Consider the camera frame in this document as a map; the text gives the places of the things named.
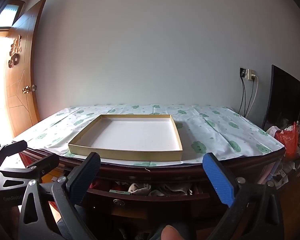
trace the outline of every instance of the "white cable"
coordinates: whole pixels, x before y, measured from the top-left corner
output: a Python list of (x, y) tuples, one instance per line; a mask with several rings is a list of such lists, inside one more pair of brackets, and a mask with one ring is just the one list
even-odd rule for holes
[(248, 115), (249, 115), (249, 113), (250, 113), (250, 111), (251, 111), (251, 108), (252, 108), (252, 106), (253, 106), (254, 100), (256, 99), (256, 95), (257, 95), (257, 92), (258, 92), (259, 79), (258, 79), (257, 76), (255, 76), (255, 78), (257, 79), (257, 89), (256, 89), (256, 93), (254, 94), (254, 98), (253, 98), (253, 101), (252, 101), (250, 110), (248, 111), (248, 113), (247, 113), (247, 115), (246, 115), (246, 118), (248, 118)]

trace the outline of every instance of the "red plastic bag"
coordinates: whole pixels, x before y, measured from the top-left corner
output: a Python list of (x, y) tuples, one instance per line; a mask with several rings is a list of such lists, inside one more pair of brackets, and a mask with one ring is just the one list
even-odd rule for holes
[(298, 126), (296, 122), (293, 124), (292, 131), (277, 131), (274, 138), (286, 147), (286, 157), (292, 159), (296, 154), (298, 145)]

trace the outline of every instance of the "finger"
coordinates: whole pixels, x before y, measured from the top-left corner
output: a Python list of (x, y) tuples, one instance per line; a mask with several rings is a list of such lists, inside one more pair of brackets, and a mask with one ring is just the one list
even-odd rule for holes
[(161, 232), (161, 240), (184, 240), (174, 227), (167, 225)]

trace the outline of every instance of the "bed sheet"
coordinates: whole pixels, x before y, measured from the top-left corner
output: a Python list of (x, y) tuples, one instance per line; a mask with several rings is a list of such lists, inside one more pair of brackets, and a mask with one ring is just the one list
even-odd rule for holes
[(85, 159), (69, 151), (68, 142), (100, 114), (171, 114), (178, 128), (181, 161), (135, 162), (101, 159), (103, 163), (160, 167), (197, 164), (212, 152), (218, 160), (265, 155), (284, 147), (252, 122), (227, 107), (199, 105), (95, 105), (65, 108), (14, 138), (33, 149)]

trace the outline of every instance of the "tv monitor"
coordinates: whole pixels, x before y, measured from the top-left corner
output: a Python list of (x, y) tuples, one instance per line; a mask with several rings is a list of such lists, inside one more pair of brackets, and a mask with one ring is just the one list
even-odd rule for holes
[(285, 129), (294, 122), (300, 123), (300, 81), (272, 65), (269, 102), (262, 128)]

